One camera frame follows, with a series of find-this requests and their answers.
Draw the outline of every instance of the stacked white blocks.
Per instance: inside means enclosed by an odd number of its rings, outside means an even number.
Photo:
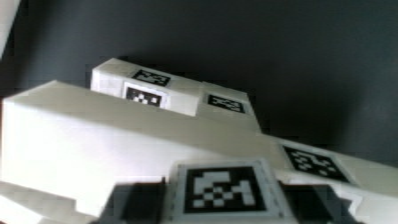
[[[109,86],[120,83],[104,80]],[[198,92],[246,103],[244,95],[223,93],[218,88],[205,83]],[[267,159],[285,183],[331,184],[338,195],[354,200],[351,211],[358,220],[372,224],[398,220],[398,169],[278,139],[251,128],[232,128],[218,117],[200,116],[207,114],[202,94],[196,116],[59,82],[8,98],[3,180],[77,200],[77,210],[99,217],[115,184],[170,178],[180,160],[257,157]],[[335,169],[349,181],[331,178],[328,172],[335,173]],[[26,202],[11,200],[43,215]]]
[[[111,59],[93,70],[91,90],[237,128],[260,131],[248,94]]]

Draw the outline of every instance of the black object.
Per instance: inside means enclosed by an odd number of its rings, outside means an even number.
[[[159,224],[166,180],[161,183],[118,185],[100,219],[91,224]]]
[[[232,179],[228,181],[214,181],[212,179],[207,179],[207,174],[214,172],[230,173]],[[205,183],[212,182],[212,184],[203,189],[202,194],[198,194],[196,184],[200,184],[198,182],[202,182],[202,180]],[[244,184],[248,184],[248,189],[251,189],[251,192],[244,191]],[[253,167],[191,169],[187,174],[186,192],[186,214],[267,211]],[[244,194],[253,197],[253,203],[246,203]]]
[[[138,79],[143,82],[148,82],[159,86],[168,86],[168,83],[171,81],[171,78],[168,76],[159,75],[145,70],[139,70],[139,72],[134,75],[134,79]]]
[[[287,146],[283,147],[298,171],[351,183],[331,157],[310,153]]]
[[[360,224],[329,185],[282,185],[301,224]]]
[[[209,96],[209,104],[242,114],[246,113],[244,104],[216,95]]]
[[[148,104],[155,107],[161,107],[162,103],[162,96],[159,96],[154,93],[148,93],[146,91],[129,87],[127,91],[127,99],[134,100],[136,102]]]

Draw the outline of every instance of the white foam block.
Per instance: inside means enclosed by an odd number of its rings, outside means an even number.
[[[93,91],[191,116],[198,110],[200,86],[202,82],[115,58],[93,69]]]
[[[116,183],[168,176],[177,160],[267,156],[271,143],[59,82],[4,100],[3,178],[75,199],[93,216]]]
[[[235,128],[262,132],[248,93],[207,82],[202,85],[196,116],[226,123]]]
[[[35,189],[29,189],[11,183],[0,182],[0,197],[8,200],[20,208],[17,213],[6,212],[8,209],[15,208],[8,206],[0,215],[15,215],[15,220],[26,218],[26,223],[40,223],[45,218],[51,218],[54,221],[59,221],[67,224],[88,224],[90,221],[97,220],[97,217],[79,213],[75,211],[75,201],[68,198],[63,198]]]

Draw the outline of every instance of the white box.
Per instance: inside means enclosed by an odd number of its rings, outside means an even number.
[[[93,91],[136,102],[150,99],[150,104],[155,99],[162,103],[154,105],[191,116],[198,110],[200,86],[202,82],[115,58],[93,69]]]
[[[196,116],[262,133],[248,93],[203,82]]]

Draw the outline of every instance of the gray wall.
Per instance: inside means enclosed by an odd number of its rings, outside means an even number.
[[[111,58],[250,92],[267,134],[398,167],[398,1],[22,1],[0,94]]]

